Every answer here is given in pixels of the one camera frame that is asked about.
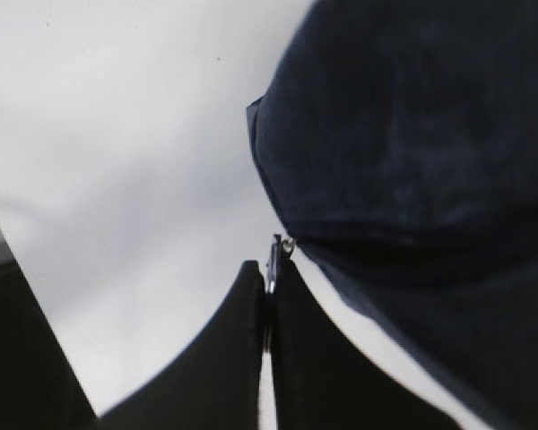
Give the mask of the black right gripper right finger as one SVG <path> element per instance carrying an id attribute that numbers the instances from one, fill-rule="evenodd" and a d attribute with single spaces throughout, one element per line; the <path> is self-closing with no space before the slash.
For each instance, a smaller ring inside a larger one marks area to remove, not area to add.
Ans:
<path id="1" fill-rule="evenodd" d="M 405 389 L 365 357 L 281 261 L 271 340 L 281 429 L 456 429 L 446 413 Z"/>

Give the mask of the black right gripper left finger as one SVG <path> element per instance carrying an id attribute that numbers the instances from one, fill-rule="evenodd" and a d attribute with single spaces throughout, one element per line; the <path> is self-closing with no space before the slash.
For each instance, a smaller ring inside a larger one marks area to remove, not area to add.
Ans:
<path id="1" fill-rule="evenodd" d="M 257 429 L 264 279 L 242 263 L 227 296 L 159 374 L 98 420 L 100 429 Z"/>

